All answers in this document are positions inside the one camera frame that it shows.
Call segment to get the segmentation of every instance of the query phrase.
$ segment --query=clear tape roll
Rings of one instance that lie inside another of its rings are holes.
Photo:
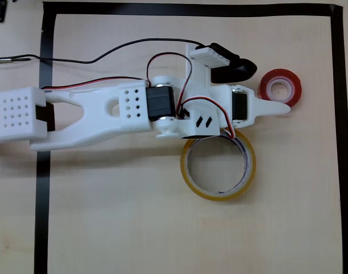
[[[234,139],[230,139],[226,133],[221,133],[221,135],[217,137],[217,138],[225,138],[233,142],[234,145],[237,146],[238,149],[241,151],[244,157],[244,162],[245,162],[244,174],[241,180],[233,188],[231,188],[228,191],[219,191],[215,193],[209,192],[200,188],[193,181],[188,171],[188,156],[191,153],[193,147],[197,145],[199,142],[201,142],[203,139],[189,140],[184,145],[184,148],[180,157],[181,174],[183,176],[184,181],[187,183],[188,187],[190,187],[190,189],[194,193],[201,196],[202,198],[213,200],[213,201],[229,200],[229,199],[238,197],[250,186],[254,178],[254,174],[256,170],[255,152],[252,145],[247,140],[247,138],[243,136],[243,134],[238,132],[237,130],[235,130],[235,132],[236,132],[236,137]]]

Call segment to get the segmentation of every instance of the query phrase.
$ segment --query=robotic arm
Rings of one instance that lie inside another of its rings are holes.
[[[153,131],[154,127],[159,131],[157,138],[200,139],[220,135],[221,128],[231,126],[233,132],[232,128],[250,126],[257,116],[290,111],[286,104],[256,98],[253,90],[241,85],[211,86],[211,82],[231,79],[231,64],[237,60],[227,59],[229,52],[216,45],[187,45],[192,75],[181,100],[186,118],[179,118],[175,109],[186,79],[167,75],[154,77],[150,86],[146,80],[136,80],[79,91],[45,93],[34,87],[20,88],[0,92],[0,143],[30,140],[32,150],[59,150]],[[84,115],[62,130],[48,131],[39,111],[50,110],[50,104],[60,102],[81,107]],[[120,116],[112,116],[117,104]]]

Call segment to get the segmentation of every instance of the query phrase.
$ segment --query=red wire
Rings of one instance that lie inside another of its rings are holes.
[[[227,126],[231,132],[231,135],[229,135],[229,137],[231,139],[235,138],[236,134],[235,134],[235,130],[233,129],[232,125],[231,125],[231,120],[229,119],[229,116],[227,114],[227,112],[225,111],[225,109],[223,107],[221,107],[220,104],[218,104],[216,101],[212,100],[211,98],[209,97],[206,97],[206,96],[195,96],[195,97],[190,97],[188,98],[187,100],[185,100],[181,105],[183,107],[183,105],[186,103],[186,102],[189,102],[189,101],[193,101],[193,100],[206,100],[206,101],[209,101],[211,103],[213,103],[214,105],[216,105],[221,111],[222,113],[225,115],[225,118],[226,118],[226,122],[227,122]]]
[[[189,60],[189,58],[186,57],[186,56],[183,55],[183,54],[180,54],[180,53],[173,53],[173,52],[158,53],[158,54],[154,55],[154,56],[149,60],[149,62],[148,62],[148,64],[147,64],[147,68],[146,68],[146,78],[147,78],[147,82],[149,83],[149,86],[151,86],[151,82],[150,82],[150,79],[149,79],[149,66],[150,66],[150,63],[151,63],[155,58],[157,58],[157,57],[159,57],[159,56],[163,56],[163,55],[177,55],[177,56],[181,56],[181,57],[185,58],[185,59],[189,62],[189,64],[191,65],[191,70],[190,70],[190,72],[189,72],[189,74],[188,74],[187,79],[185,80],[185,82],[184,82],[184,84],[183,84],[183,87],[181,88],[181,91],[180,91],[180,94],[179,94],[179,98],[178,98],[178,104],[177,104],[177,106],[176,106],[176,115],[179,117],[179,108],[180,108],[180,106],[182,105],[182,104],[181,104],[181,100],[182,100],[182,98],[183,98],[184,90],[185,90],[185,88],[186,88],[186,86],[187,86],[187,84],[188,84],[188,81],[189,81],[189,79],[190,79],[190,77],[191,77],[191,75],[192,75],[193,65],[192,65],[191,60]]]
[[[64,88],[72,88],[72,87],[82,87],[86,86],[87,84],[93,84],[93,83],[99,83],[105,80],[113,80],[113,79],[133,79],[133,80],[142,80],[141,78],[137,77],[130,77],[130,76],[112,76],[112,77],[104,77],[104,78],[99,78],[99,79],[94,79],[91,81],[83,82],[83,83],[77,83],[77,84],[70,84],[67,86],[46,86],[43,87],[43,90],[61,90]]]

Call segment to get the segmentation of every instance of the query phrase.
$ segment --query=black tape border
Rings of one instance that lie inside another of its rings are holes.
[[[162,3],[44,2],[41,56],[51,57],[57,14],[160,15],[196,17],[330,17],[333,54],[335,125],[342,225],[343,273],[348,273],[348,107],[343,7],[329,4],[197,5]],[[40,87],[52,84],[52,64],[40,63]],[[50,152],[37,153],[34,273],[47,273]]]

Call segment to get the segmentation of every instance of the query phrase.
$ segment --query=red tape roll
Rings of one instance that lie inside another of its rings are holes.
[[[287,98],[279,100],[275,98],[271,92],[272,85],[282,84],[288,91]],[[289,70],[279,68],[271,70],[263,76],[259,85],[259,95],[261,99],[281,102],[293,107],[302,94],[301,81],[296,74]]]

